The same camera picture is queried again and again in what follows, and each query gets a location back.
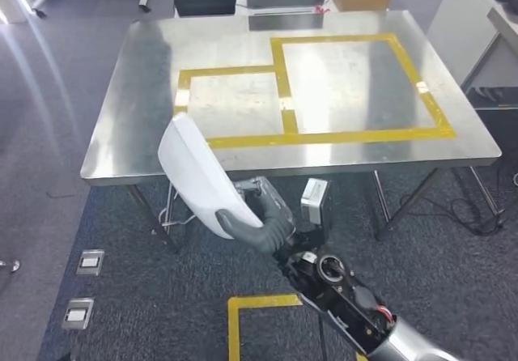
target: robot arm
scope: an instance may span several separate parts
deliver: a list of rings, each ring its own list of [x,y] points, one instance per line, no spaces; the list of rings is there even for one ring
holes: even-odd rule
[[[291,212],[265,178],[238,183],[236,188],[264,226],[251,227],[228,210],[218,210],[216,218],[222,229],[261,253],[273,255],[303,303],[356,351],[370,361],[458,360],[392,315],[344,261],[324,248],[331,227],[328,183],[311,179],[303,195],[303,214],[316,223],[311,231],[296,230]]]

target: yellow tape rectangle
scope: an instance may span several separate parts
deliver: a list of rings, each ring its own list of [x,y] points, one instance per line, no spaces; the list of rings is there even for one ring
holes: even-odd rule
[[[288,77],[286,59],[284,56],[285,44],[313,44],[354,41],[385,41],[394,53],[409,81],[424,102],[427,112],[433,118],[435,127],[414,127],[390,130],[361,130],[353,132],[331,132],[301,134],[299,133],[295,110],[293,107],[291,90]],[[193,77],[221,76],[239,74],[273,73],[276,76],[277,93],[280,100],[280,115],[282,120],[283,134],[208,138],[212,148],[238,147],[271,147],[282,145],[305,145],[344,142],[399,142],[421,139],[455,138],[455,132],[446,117],[430,93],[419,74],[412,64],[412,60],[393,33],[373,35],[338,35],[338,36],[302,36],[302,37],[273,37],[270,48],[273,64],[266,66],[230,66],[221,68],[205,68],[180,70],[178,76],[177,98],[174,113],[187,112],[190,81]]]
[[[302,303],[296,294],[269,296],[234,296],[229,299],[229,361],[239,361],[239,310],[242,308],[293,307]],[[356,353],[356,361],[366,361]]]

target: red wire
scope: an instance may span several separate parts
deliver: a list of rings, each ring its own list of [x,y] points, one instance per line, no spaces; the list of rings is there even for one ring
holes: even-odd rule
[[[390,313],[386,311],[384,308],[381,308],[380,306],[376,307],[376,311],[379,312],[381,314],[383,314],[385,318],[387,318],[387,321],[392,323],[393,320],[392,319],[392,315]]]

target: gray carpet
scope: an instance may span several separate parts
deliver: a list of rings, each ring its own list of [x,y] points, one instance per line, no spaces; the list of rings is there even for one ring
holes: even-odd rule
[[[119,51],[173,0],[49,0],[45,20],[0,25],[0,359],[37,357],[88,187],[82,163]]]
[[[506,126],[501,130],[505,142],[506,130],[516,119],[494,115],[489,121]],[[504,146],[512,147],[510,142]],[[510,182],[515,161],[501,165],[502,200],[515,190]],[[482,172],[489,181],[496,168]],[[423,175],[382,174],[382,179],[393,209]],[[466,359],[516,359],[516,221],[495,236],[476,237],[445,218],[409,216],[396,231],[376,242],[372,231],[380,214],[374,206],[375,191],[369,175],[325,177],[333,182],[336,210],[328,247],[350,263],[393,311]],[[271,181],[300,221],[298,202],[305,178]],[[167,184],[164,180],[142,189],[159,209]],[[441,203],[473,198],[488,214],[465,170],[447,172],[427,197]],[[220,239],[196,220],[174,230],[180,252],[169,253],[134,209],[122,188],[91,191],[39,360],[55,360],[69,350],[88,360],[227,360],[230,297],[290,292],[269,257]],[[415,211],[433,209],[424,202]],[[180,204],[175,216],[185,213]],[[85,248],[106,252],[101,276],[75,276]],[[86,330],[60,329],[72,297],[95,298]],[[239,319],[243,360],[321,359],[316,319],[307,308],[250,310]],[[329,359],[353,359],[335,333],[328,329],[326,338]]]

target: table top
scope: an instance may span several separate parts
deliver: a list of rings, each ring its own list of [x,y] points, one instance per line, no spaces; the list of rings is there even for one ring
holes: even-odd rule
[[[164,175],[157,150],[174,105],[232,177],[501,155],[407,11],[164,19],[130,27],[81,176],[131,185]]]
[[[506,5],[497,0],[487,1],[492,6],[488,18],[518,54],[518,15],[507,10]]]

